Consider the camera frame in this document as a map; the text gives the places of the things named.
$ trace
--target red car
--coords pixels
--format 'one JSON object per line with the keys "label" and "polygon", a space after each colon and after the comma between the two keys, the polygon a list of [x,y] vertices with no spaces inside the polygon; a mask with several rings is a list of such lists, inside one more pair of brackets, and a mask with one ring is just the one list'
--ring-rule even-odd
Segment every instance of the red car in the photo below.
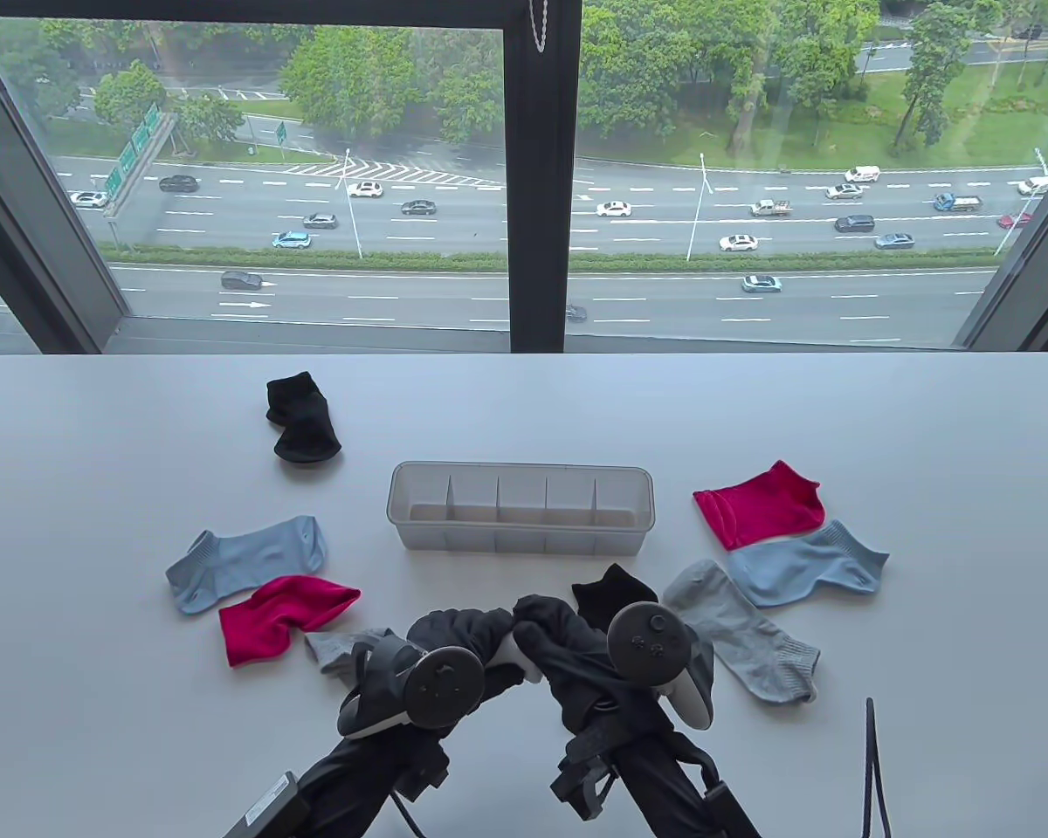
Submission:
{"label": "red car", "polygon": [[998,220],[998,226],[1008,230],[1011,227],[1023,227],[1032,220],[1032,213],[1022,212],[1019,216],[1002,216]]}

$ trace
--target clear plastic box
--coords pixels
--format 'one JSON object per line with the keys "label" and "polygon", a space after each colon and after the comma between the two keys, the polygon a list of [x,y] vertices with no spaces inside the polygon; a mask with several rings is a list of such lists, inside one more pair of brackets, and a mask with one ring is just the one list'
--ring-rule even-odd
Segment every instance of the clear plastic box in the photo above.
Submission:
{"label": "clear plastic box", "polygon": [[408,550],[636,555],[656,523],[642,468],[400,463],[388,519]]}

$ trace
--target sticker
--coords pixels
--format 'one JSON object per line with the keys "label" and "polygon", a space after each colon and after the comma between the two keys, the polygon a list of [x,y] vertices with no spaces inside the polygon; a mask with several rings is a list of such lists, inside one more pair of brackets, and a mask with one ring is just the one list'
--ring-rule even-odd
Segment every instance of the sticker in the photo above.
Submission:
{"label": "sticker", "polygon": [[264,793],[264,797],[257,799],[256,806],[249,809],[247,813],[244,813],[244,825],[253,825],[256,819],[264,814],[264,810],[267,810],[288,786],[290,786],[290,782],[287,779],[287,774],[284,774],[283,777],[280,777],[280,781],[276,786],[272,786],[268,789],[267,793]]}

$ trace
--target pickup truck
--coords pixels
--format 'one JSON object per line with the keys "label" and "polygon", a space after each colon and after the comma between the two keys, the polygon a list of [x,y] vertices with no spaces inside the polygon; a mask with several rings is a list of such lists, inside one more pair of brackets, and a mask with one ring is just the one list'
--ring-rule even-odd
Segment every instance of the pickup truck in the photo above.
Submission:
{"label": "pickup truck", "polygon": [[748,207],[751,216],[790,216],[792,204],[788,201],[770,201],[763,198]]}
{"label": "pickup truck", "polygon": [[983,199],[977,195],[956,195],[955,192],[940,192],[932,206],[940,213],[976,213],[983,207]]}

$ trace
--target red sock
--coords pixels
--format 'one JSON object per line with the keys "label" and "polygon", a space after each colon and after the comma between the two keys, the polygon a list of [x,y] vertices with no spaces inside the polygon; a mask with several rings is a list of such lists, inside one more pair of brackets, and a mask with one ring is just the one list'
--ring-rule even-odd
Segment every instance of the red sock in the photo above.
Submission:
{"label": "red sock", "polygon": [[722,547],[739,550],[765,538],[823,527],[827,513],[816,488],[818,483],[801,478],[780,459],[768,471],[745,483],[696,491],[695,503]]}
{"label": "red sock", "polygon": [[291,630],[316,632],[361,596],[355,588],[318,576],[281,576],[244,602],[222,608],[228,666],[279,658],[291,645]]}

